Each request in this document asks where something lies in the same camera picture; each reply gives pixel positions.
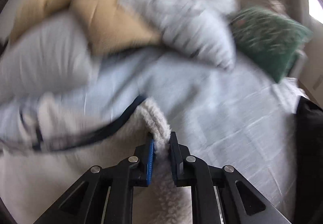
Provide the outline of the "green patterned cushion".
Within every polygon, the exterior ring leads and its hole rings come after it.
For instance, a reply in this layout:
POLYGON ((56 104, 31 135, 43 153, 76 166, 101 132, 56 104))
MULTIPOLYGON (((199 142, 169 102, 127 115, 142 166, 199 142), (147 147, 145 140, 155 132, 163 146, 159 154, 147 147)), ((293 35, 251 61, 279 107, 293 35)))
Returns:
POLYGON ((237 49, 263 69, 276 83, 286 77, 312 37, 309 28, 293 19, 261 7, 243 9, 231 20, 237 49))

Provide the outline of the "grey pillow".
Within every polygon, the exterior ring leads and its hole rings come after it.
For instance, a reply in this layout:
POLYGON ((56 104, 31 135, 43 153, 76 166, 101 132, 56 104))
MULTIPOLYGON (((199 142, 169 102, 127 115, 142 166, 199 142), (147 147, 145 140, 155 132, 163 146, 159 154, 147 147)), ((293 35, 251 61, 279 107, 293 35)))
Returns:
POLYGON ((31 28, 1 57, 1 102, 96 81, 101 60, 91 56, 88 45, 78 19, 67 11, 31 28))

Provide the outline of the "white patterned pillow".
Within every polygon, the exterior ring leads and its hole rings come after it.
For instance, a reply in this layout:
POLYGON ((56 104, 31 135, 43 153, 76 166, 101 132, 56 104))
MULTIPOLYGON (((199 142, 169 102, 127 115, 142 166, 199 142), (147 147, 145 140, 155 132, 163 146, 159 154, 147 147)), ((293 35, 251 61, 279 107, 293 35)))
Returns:
POLYGON ((236 49, 229 17, 237 0, 118 0, 161 33, 162 42, 179 52, 231 70, 236 49))

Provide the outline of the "white fleece jacket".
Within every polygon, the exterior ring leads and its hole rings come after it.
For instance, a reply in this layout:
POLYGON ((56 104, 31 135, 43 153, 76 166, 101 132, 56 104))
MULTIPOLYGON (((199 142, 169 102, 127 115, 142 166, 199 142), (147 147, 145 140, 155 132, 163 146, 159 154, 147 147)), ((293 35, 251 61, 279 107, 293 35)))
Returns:
POLYGON ((86 131, 102 122, 77 114, 44 97, 39 118, 27 118, 28 126, 39 124, 45 143, 40 152, 32 151, 34 134, 20 129, 22 144, 6 143, 1 155, 1 199, 17 223, 33 223, 87 169, 115 165, 153 134, 157 164, 152 187, 135 193, 136 223, 191 223, 189 190, 174 186, 168 161, 170 126, 151 98, 137 104, 121 128, 103 140, 89 137, 86 131))

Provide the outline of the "tan quilted blanket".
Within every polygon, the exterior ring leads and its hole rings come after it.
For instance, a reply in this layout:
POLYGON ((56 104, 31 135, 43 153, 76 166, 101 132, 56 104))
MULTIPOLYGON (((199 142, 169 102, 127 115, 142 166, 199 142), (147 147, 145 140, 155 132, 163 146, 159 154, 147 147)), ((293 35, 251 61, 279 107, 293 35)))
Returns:
POLYGON ((108 55, 124 49, 157 45, 161 35, 118 0, 25 0, 16 12, 9 36, 15 43, 30 28, 55 13, 70 9, 81 22, 93 55, 108 55))

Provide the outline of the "light blue bed sheet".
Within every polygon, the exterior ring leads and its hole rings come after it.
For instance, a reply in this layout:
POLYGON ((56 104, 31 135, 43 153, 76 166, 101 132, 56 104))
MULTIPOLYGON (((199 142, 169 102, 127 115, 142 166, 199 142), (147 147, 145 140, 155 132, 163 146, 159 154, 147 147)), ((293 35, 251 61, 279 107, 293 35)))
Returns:
POLYGON ((145 48, 103 60, 97 81, 64 94, 13 99, 1 105, 1 149, 22 144, 20 129, 34 134, 32 151, 45 143, 38 119, 42 98, 103 124, 86 131, 95 141, 121 128, 137 104, 151 98, 170 131, 192 155, 215 167, 231 165, 287 219, 296 201, 295 112, 303 91, 294 78, 275 83, 244 54, 231 71, 145 48))

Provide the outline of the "black clothing pile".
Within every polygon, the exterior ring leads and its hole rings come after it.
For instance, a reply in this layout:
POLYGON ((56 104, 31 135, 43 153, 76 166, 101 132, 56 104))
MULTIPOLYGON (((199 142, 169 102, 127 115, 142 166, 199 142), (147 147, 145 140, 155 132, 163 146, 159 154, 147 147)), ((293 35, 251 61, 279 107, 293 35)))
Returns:
POLYGON ((296 111, 297 223, 322 223, 322 108, 301 97, 296 111))

